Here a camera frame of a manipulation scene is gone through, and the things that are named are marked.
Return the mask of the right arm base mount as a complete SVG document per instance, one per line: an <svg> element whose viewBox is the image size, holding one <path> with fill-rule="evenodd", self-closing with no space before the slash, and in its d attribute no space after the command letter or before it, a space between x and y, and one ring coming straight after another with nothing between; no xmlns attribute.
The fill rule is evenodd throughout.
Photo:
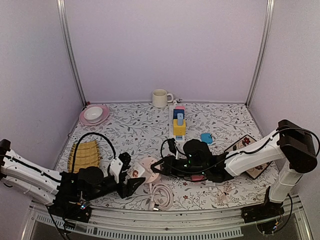
<svg viewBox="0 0 320 240"><path fill-rule="evenodd" d="M283 202L274 203L270 201L270 189L271 187L269 186L265 192L263 203L241 208L241 217L245 223L261 221L277 217L285 213Z"/></svg>

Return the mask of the white tiger cube socket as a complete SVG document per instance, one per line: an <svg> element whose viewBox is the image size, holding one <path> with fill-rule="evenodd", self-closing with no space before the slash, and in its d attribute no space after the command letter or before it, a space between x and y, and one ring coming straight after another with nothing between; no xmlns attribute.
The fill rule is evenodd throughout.
<svg viewBox="0 0 320 240"><path fill-rule="evenodd" d="M138 162L135 162L127 171L127 175L130 178L143 178L145 176L145 172L145 168Z"/></svg>

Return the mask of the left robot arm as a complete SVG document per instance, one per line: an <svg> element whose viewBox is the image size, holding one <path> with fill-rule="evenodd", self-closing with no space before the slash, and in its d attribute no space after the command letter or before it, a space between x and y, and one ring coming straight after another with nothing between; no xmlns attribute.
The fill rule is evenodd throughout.
<svg viewBox="0 0 320 240"><path fill-rule="evenodd" d="M7 139L0 142L0 179L21 189L47 206L54 205L63 216L74 213L81 200L92 201L116 192L122 199L130 197L145 182L145 177L127 175L131 157L122 153L107 168L107 175L96 166L80 168L77 173L59 172L34 164L11 149Z"/></svg>

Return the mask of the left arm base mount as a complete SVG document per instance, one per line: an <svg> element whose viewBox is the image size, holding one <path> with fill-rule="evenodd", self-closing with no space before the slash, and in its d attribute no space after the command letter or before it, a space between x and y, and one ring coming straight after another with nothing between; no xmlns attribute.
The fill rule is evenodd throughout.
<svg viewBox="0 0 320 240"><path fill-rule="evenodd" d="M92 208L86 203L72 203L68 201L56 202L48 207L51 215L61 217L63 220L73 220L88 223Z"/></svg>

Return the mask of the pink plug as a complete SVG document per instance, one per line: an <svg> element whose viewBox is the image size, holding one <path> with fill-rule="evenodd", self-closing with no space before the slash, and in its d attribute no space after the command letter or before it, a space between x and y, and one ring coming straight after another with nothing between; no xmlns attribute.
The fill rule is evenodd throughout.
<svg viewBox="0 0 320 240"><path fill-rule="evenodd" d="M204 176L203 175L192 175L191 176L191 181L193 182L199 182L204 180Z"/></svg>
<svg viewBox="0 0 320 240"><path fill-rule="evenodd" d="M174 109L177 109L177 110L184 110L185 111L185 107L184 106L180 106L180 105L177 105L175 106Z"/></svg>

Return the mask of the pink round socket base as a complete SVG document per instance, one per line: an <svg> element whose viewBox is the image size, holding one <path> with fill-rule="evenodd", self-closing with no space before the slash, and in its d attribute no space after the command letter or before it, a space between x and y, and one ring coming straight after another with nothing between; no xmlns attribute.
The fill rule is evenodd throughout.
<svg viewBox="0 0 320 240"><path fill-rule="evenodd" d="M151 169L151 165L156 162L157 159L154 157L145 157L138 162L138 164L144 169L142 176L145 177L145 184L155 184L161 180L160 174L153 172Z"/></svg>

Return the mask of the dark blue plug adapter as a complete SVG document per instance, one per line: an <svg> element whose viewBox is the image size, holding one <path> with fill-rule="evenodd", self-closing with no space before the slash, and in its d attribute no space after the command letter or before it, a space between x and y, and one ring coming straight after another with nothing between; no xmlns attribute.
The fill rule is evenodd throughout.
<svg viewBox="0 0 320 240"><path fill-rule="evenodd" d="M173 119L178 118L178 114L182 114L182 118L185 118L185 110L180 108L174 108L173 109Z"/></svg>

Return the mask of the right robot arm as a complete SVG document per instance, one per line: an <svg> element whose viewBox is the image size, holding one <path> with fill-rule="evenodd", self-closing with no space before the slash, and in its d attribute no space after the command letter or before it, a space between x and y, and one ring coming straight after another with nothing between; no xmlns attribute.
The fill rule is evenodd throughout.
<svg viewBox="0 0 320 240"><path fill-rule="evenodd" d="M265 163L285 160L278 179L265 194L266 201L258 208L262 218L269 218L301 177L317 167L320 151L314 143L319 141L312 131L283 119L269 135L238 150L214 155L205 142L192 139L183 146L185 158L165 156L150 168L165 176L203 176L207 181L223 183Z"/></svg>

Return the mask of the yellow cube socket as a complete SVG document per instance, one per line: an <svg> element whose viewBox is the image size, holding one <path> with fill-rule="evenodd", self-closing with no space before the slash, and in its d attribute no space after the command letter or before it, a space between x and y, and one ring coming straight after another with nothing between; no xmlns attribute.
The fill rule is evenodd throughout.
<svg viewBox="0 0 320 240"><path fill-rule="evenodd" d="M178 119L173 120L173 135L185 136L186 135L186 120L182 120L182 125L178 125Z"/></svg>

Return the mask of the light blue charger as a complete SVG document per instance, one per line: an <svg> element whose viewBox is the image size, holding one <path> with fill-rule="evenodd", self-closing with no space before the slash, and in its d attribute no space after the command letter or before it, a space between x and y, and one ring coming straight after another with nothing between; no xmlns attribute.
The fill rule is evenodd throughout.
<svg viewBox="0 0 320 240"><path fill-rule="evenodd" d="M177 113L177 125L182 126L184 124L184 114L179 112Z"/></svg>

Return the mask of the white power strip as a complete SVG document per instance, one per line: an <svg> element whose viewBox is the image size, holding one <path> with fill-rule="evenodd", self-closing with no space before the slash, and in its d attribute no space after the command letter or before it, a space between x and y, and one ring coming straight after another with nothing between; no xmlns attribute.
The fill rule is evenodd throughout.
<svg viewBox="0 0 320 240"><path fill-rule="evenodd" d="M174 138L179 144L182 144L186 140L186 135L182 135L182 136L173 135L173 120L174 120L173 119L173 110L174 110L175 106L177 106L177 105L171 105L169 107L169 137Z"/></svg>

